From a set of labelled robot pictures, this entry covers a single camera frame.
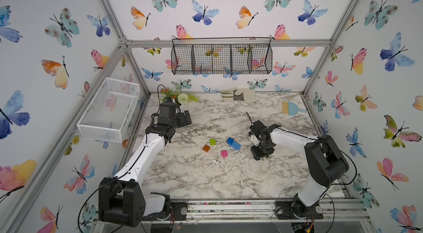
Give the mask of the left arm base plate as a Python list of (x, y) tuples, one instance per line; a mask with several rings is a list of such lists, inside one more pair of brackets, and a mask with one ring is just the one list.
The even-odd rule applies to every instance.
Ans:
[(150, 214), (142, 218), (143, 222), (170, 222), (174, 220), (176, 222), (185, 221), (188, 214), (188, 203), (187, 202), (174, 202), (171, 201), (169, 204), (165, 204), (163, 211), (159, 213)]

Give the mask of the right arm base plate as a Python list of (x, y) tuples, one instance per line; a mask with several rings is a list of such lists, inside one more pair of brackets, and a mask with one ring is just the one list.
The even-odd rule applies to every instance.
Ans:
[(323, 219), (323, 210), (318, 204), (306, 207), (301, 201), (276, 201), (275, 216), (279, 220)]

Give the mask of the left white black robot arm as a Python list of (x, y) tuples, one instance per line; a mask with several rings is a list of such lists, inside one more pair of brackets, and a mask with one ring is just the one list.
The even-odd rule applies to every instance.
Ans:
[(141, 145), (112, 178), (104, 178), (98, 190), (101, 222), (136, 227), (143, 220), (168, 220), (171, 199), (168, 194), (144, 192), (142, 184), (157, 155), (181, 127), (191, 125), (189, 111), (173, 102), (163, 102), (145, 130)]

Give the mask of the long blue lego brick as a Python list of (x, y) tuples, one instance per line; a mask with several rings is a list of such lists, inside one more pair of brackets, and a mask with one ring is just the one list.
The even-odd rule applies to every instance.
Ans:
[(230, 147), (233, 148), (233, 149), (235, 149), (235, 150), (237, 150), (237, 151), (239, 151), (241, 149), (241, 145), (239, 143), (237, 143), (237, 142), (232, 142), (230, 144)]

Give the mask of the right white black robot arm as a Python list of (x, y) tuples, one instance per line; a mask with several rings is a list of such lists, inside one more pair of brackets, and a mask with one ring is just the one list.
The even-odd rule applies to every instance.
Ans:
[(312, 214), (319, 200), (348, 170), (349, 164), (329, 135), (307, 136), (282, 128), (278, 124), (265, 126), (261, 121), (250, 125), (251, 152), (255, 160), (267, 158), (281, 145), (304, 154), (310, 178), (293, 198), (291, 209), (298, 218)]

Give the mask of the small blue lego brick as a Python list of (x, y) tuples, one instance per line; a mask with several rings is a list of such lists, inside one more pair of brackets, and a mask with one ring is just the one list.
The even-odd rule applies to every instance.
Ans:
[(234, 143), (234, 139), (233, 138), (228, 138), (226, 141), (229, 145), (232, 145)]

